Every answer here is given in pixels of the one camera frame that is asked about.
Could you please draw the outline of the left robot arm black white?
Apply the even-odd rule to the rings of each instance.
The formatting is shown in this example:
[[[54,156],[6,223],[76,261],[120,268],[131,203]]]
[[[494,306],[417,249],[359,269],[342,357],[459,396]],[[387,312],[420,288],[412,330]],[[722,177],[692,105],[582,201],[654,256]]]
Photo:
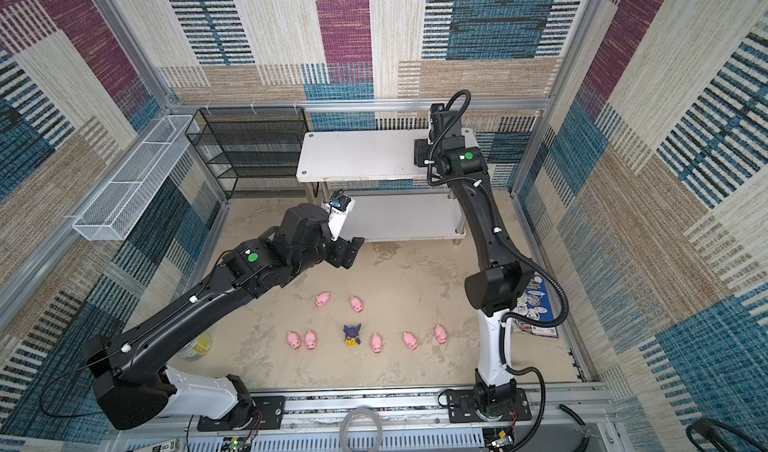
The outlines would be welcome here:
[[[147,320],[84,344],[100,410],[121,431],[158,416],[200,416],[229,430],[250,425],[255,405],[239,376],[188,374],[169,360],[220,319],[315,265],[351,268],[363,244],[334,236],[318,205],[289,208],[280,225],[225,252],[198,284]]]

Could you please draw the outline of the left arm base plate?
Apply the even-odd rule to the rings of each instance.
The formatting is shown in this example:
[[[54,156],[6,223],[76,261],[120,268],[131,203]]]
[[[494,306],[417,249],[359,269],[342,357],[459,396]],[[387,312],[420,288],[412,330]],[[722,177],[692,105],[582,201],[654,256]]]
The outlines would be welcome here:
[[[282,424],[285,402],[285,396],[256,396],[238,403],[220,419],[201,417],[195,429],[198,432],[237,433],[277,430]]]

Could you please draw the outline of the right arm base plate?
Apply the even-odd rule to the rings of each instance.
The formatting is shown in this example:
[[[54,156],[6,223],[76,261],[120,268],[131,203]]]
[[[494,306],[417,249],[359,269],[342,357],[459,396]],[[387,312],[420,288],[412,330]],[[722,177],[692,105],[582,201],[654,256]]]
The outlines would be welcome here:
[[[507,406],[493,413],[480,411],[475,394],[471,389],[444,389],[438,394],[438,404],[448,411],[451,423],[471,422],[511,422],[529,421],[532,419],[530,402],[526,391],[518,388],[516,398]]]

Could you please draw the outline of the purple yellow toy figure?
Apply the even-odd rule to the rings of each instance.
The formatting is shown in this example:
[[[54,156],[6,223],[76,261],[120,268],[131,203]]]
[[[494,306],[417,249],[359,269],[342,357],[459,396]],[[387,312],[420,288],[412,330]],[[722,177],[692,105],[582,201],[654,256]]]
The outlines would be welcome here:
[[[360,331],[361,323],[357,325],[344,325],[343,332],[345,336],[345,344],[347,346],[358,346],[361,344]]]

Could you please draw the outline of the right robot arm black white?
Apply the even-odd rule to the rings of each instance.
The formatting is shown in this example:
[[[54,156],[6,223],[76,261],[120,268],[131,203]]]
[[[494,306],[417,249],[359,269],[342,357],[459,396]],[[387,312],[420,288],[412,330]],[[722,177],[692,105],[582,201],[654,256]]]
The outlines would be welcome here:
[[[492,192],[487,161],[479,147],[467,143],[462,132],[461,120],[470,102],[471,92],[460,90],[445,104],[430,106],[428,136],[414,141],[414,165],[426,170],[429,186],[449,188],[474,241],[478,271],[464,280],[481,330],[473,401],[481,419],[493,420],[514,410],[519,398],[516,378],[534,371],[532,367],[514,370],[509,364],[509,327],[520,322],[555,328],[567,319],[569,302],[562,286],[525,256],[508,233]],[[550,320],[530,318],[515,310],[535,276],[544,279],[558,297],[559,312]]]

